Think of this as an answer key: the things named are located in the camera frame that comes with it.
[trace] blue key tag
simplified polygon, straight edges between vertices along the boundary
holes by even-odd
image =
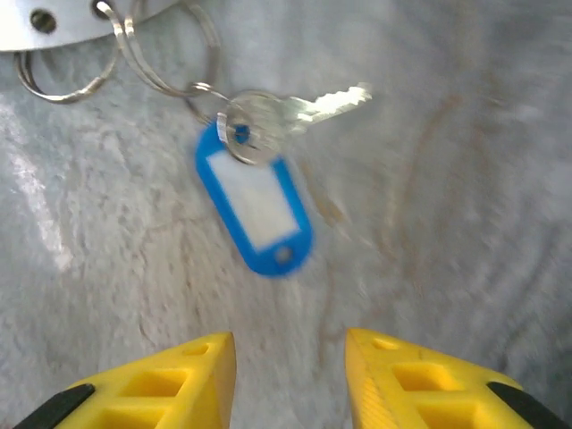
[[[195,165],[248,268],[278,277],[302,266],[312,248],[312,225],[283,157],[243,164],[212,122],[198,142]]]

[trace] gray fabric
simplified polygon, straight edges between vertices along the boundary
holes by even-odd
[[[383,93],[292,142],[315,252],[282,281],[245,268],[192,169],[201,126],[180,100],[122,65],[89,101],[49,105],[3,55],[0,422],[81,377],[232,330],[233,428],[350,427],[349,326],[500,370],[572,422],[572,3],[206,8],[227,93],[359,81]],[[139,33],[181,85],[205,64],[187,19],[171,10]],[[38,81],[79,86],[109,49],[42,55]]]

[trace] silver key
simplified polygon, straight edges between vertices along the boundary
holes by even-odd
[[[262,91],[245,91],[218,114],[219,139],[246,164],[268,164],[284,149],[286,140],[307,127],[353,110],[372,99],[366,84],[326,94],[315,101],[278,98]]]

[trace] yellow plastic part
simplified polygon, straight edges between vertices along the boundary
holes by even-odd
[[[208,335],[75,383],[96,392],[57,429],[227,429],[235,376],[232,334]]]
[[[349,329],[346,376],[354,429],[531,426],[486,386],[503,374],[365,329]]]

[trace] white label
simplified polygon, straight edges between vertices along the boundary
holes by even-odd
[[[299,231],[272,167],[243,164],[226,150],[206,160],[254,248],[267,248]]]

